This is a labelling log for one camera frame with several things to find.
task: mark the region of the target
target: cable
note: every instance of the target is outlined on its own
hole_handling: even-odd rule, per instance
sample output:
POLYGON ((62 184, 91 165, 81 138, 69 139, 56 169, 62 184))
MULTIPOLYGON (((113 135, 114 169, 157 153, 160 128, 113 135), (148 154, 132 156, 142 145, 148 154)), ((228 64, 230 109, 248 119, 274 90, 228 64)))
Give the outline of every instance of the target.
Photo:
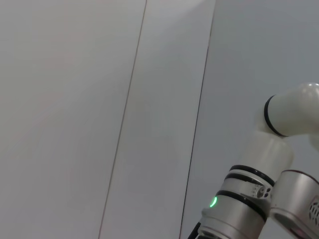
POLYGON ((188 239, 195 239, 198 236, 198 229, 200 227, 200 223, 197 223, 192 232, 190 233, 188 239))

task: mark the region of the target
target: gray wall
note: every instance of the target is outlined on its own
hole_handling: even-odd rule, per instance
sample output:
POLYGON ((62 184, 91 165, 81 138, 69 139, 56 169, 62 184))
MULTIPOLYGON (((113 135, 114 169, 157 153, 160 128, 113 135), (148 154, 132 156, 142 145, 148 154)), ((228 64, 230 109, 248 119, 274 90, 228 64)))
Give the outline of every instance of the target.
POLYGON ((214 0, 148 0, 100 239, 177 239, 214 0))
POLYGON ((144 9, 1 1, 0 238, 98 238, 144 9))
MULTIPOLYGON (((181 238, 187 238, 236 162, 268 97, 318 82, 319 1, 220 0, 199 107, 181 238)), ((288 139, 294 169, 319 178, 306 136, 288 139)), ((260 238, 291 238, 268 220, 260 238)))

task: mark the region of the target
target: white robotic arm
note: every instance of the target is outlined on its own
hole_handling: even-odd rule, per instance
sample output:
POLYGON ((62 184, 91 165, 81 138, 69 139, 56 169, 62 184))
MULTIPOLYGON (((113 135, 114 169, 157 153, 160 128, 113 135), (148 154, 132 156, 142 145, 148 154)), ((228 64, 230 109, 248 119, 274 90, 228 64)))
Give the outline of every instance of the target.
POLYGON ((319 132, 319 84, 268 99, 238 163, 189 239, 257 239, 270 216, 298 239, 319 239, 319 183, 288 170, 287 136, 319 132))

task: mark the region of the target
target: black ring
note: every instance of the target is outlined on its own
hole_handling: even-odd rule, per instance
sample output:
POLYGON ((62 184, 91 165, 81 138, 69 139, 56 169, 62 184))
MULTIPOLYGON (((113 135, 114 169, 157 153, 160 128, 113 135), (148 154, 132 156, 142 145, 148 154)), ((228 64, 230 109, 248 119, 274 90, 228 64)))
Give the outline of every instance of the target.
POLYGON ((244 166, 244 165, 234 165, 230 168, 230 171, 231 170, 234 170, 234 169, 238 169, 238 170, 243 170, 243 171, 247 171, 247 172, 250 172, 250 173, 253 173, 255 174, 256 176, 264 179, 267 183, 269 183, 272 187, 275 185, 275 182, 270 178, 268 177, 266 174, 254 169, 254 168, 251 168, 251 167, 248 167, 248 166, 244 166))
POLYGON ((235 179, 239 179, 241 181, 245 181, 245 182, 250 182, 250 183, 254 183, 254 184, 257 184, 257 185, 260 185, 260 186, 263 186, 260 182, 258 182, 257 180, 251 178, 251 177, 248 177, 246 175, 242 175, 242 174, 239 174, 239 173, 229 173, 225 180, 227 178, 235 178, 235 179))
POLYGON ((274 96, 271 96, 271 97, 267 100, 267 102, 265 103, 265 107, 264 107, 264 117, 265 117, 265 121, 266 121, 268 127, 269 127, 276 135, 281 136, 281 137, 288 137, 288 136, 285 136, 285 135, 279 133, 279 132, 273 127, 273 125, 272 125, 271 122, 270 122, 270 119, 269 119, 269 116, 268 116, 268 105, 269 105, 269 102, 270 102, 270 100, 271 100, 272 97, 274 97, 274 96))
POLYGON ((237 193, 233 193, 230 191, 221 190, 221 191, 217 192, 216 196, 227 196, 227 197, 236 199, 236 200, 242 202, 243 204, 246 204, 248 207, 250 207, 256 213, 258 213, 262 217, 264 222, 266 222, 266 220, 267 220, 266 213, 260 207, 258 207, 256 204, 254 204, 252 201, 250 201, 249 199, 245 198, 242 195, 239 195, 237 193))

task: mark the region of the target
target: green indicator light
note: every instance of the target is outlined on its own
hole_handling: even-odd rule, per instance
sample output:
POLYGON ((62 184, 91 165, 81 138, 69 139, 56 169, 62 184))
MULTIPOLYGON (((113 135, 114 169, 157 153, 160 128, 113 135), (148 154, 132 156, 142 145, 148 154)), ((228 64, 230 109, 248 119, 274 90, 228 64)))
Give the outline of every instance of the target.
POLYGON ((214 198, 213 203, 210 205, 210 207, 214 206, 217 203, 217 197, 214 198))

